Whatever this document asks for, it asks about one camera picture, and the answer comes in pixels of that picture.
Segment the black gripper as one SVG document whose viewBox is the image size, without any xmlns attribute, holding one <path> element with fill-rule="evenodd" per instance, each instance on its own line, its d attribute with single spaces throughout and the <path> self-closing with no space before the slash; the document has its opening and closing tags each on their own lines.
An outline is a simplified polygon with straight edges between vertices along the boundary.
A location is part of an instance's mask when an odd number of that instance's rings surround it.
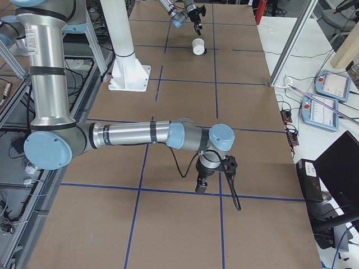
<svg viewBox="0 0 359 269">
<path fill-rule="evenodd" d="M 191 10 L 188 12 L 191 22 L 194 23 L 194 29 L 198 35 L 201 35 L 202 24 L 198 10 Z"/>
<path fill-rule="evenodd" d="M 223 167 L 221 162 L 225 160 L 224 158 L 216 158 L 215 161 L 209 160 L 204 155 L 200 155 L 196 162 L 197 175 L 197 185 L 195 188 L 196 193 L 205 193 L 208 187 L 207 178 L 213 175 L 216 171 L 222 172 Z"/>
</svg>

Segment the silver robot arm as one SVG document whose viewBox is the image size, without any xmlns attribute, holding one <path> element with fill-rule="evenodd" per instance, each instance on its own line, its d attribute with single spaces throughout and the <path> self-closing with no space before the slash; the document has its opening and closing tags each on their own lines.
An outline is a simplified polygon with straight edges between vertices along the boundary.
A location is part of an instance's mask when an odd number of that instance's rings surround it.
<svg viewBox="0 0 359 269">
<path fill-rule="evenodd" d="M 180 11 L 171 1 L 158 0 L 158 2 L 171 17 L 175 27 L 181 27 L 182 24 L 190 18 L 191 22 L 194 24 L 195 32 L 198 36 L 201 35 L 202 23 L 200 16 L 204 17 L 206 15 L 206 7 L 204 5 L 198 7 L 195 5 L 194 1 L 184 0 L 184 8 Z"/>
<path fill-rule="evenodd" d="M 228 155 L 235 135 L 225 124 L 209 129 L 189 119 L 142 123 L 77 123 L 70 116 L 63 48 L 67 26 L 86 29 L 85 1 L 14 1 L 16 18 L 24 26 L 29 54 L 29 75 L 34 91 L 35 118 L 24 151 L 41 169 L 56 170 L 92 149 L 114 145 L 164 143 L 171 149 L 195 153 L 197 193 L 204 193 L 207 178 L 222 171 L 234 187 L 236 161 Z"/>
</svg>

